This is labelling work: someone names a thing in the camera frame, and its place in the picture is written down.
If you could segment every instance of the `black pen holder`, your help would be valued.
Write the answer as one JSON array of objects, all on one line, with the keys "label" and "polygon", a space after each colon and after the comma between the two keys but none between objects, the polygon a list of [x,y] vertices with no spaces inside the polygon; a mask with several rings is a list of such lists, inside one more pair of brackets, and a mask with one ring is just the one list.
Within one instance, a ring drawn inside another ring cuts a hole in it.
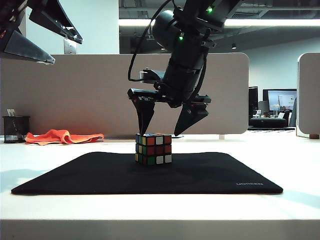
[{"label": "black pen holder", "polygon": [[3,116],[4,143],[24,143],[29,132],[29,116]]}]

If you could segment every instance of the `robotic arm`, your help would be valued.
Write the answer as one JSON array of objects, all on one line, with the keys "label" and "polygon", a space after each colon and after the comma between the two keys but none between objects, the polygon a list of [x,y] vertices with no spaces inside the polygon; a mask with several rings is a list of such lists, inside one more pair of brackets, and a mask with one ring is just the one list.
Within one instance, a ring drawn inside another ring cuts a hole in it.
[{"label": "robotic arm", "polygon": [[54,64],[55,59],[25,38],[19,25],[23,10],[32,8],[29,19],[65,38],[82,44],[82,37],[68,19],[58,0],[1,0],[0,57]]},{"label": "robotic arm", "polygon": [[172,51],[165,72],[144,69],[140,79],[131,79],[137,51],[129,67],[129,81],[153,84],[155,88],[154,91],[131,88],[127,92],[137,111],[141,135],[149,126],[156,102],[168,103],[171,108],[182,105],[174,129],[176,136],[208,115],[206,107],[211,98],[199,95],[199,90],[205,77],[209,49],[215,47],[210,35],[221,31],[226,19],[242,4],[242,0],[187,0],[181,9],[174,0],[172,2],[173,12],[167,10],[158,16],[156,12],[152,17],[155,18],[154,39]]}]

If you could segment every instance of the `wall outlet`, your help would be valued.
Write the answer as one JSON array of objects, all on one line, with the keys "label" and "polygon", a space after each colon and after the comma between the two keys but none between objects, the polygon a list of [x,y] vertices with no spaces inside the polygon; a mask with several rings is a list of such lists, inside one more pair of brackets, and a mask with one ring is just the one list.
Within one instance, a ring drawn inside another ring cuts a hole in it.
[{"label": "wall outlet", "polygon": [[63,39],[64,54],[77,54],[77,43],[67,38]]}]

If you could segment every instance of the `rubik's cube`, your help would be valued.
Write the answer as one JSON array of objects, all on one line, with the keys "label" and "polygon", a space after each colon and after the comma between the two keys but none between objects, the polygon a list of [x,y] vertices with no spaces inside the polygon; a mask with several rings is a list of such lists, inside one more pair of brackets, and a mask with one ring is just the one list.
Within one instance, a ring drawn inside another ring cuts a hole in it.
[{"label": "rubik's cube", "polygon": [[135,135],[135,161],[144,165],[172,162],[172,138],[169,134],[147,133]]}]

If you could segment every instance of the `desk surface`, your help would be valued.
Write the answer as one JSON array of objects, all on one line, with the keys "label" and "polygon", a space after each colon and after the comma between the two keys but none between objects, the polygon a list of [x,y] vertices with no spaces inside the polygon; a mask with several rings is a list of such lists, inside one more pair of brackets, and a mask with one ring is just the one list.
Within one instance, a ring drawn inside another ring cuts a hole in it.
[{"label": "desk surface", "polygon": [[320,239],[320,140],[295,131],[185,135],[173,153],[223,152],[283,194],[11,194],[19,184],[88,152],[134,153],[134,140],[0,143],[1,239]]}]

